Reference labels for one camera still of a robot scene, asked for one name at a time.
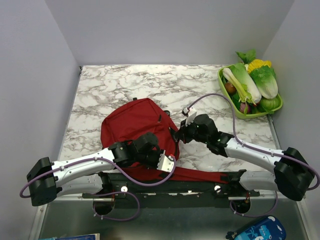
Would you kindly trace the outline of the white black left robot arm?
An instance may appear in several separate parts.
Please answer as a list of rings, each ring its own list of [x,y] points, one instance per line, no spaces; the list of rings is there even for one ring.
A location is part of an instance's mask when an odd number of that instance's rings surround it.
[[[115,142],[99,152],[73,160],[50,161],[48,157],[43,157],[26,176],[31,204],[34,207],[48,204],[63,191],[63,185],[116,167],[124,169],[141,163],[163,170],[166,156],[158,143],[157,136],[147,132],[135,140]]]

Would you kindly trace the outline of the red student backpack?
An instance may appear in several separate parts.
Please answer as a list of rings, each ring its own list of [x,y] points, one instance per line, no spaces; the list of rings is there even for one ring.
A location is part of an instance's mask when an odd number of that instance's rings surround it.
[[[136,140],[151,132],[158,138],[158,145],[166,154],[174,155],[178,160],[180,155],[179,140],[174,134],[178,128],[169,115],[149,98],[134,99],[114,110],[101,124],[100,141],[102,149],[113,143]],[[123,170],[139,182],[158,181],[169,173],[147,168],[141,163],[133,163]],[[169,180],[174,181],[208,181],[218,182],[222,172],[206,172],[194,169],[176,167]]]

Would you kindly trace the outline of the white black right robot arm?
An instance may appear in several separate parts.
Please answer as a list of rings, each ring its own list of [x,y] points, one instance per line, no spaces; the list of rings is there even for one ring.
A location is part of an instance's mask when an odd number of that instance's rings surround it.
[[[174,134],[177,140],[203,143],[214,154],[240,159],[263,168],[263,171],[245,171],[230,183],[230,191],[241,196],[247,190],[277,191],[290,200],[301,201],[315,178],[307,162],[294,148],[286,151],[246,143],[234,134],[219,131],[207,114],[192,121],[185,119]]]

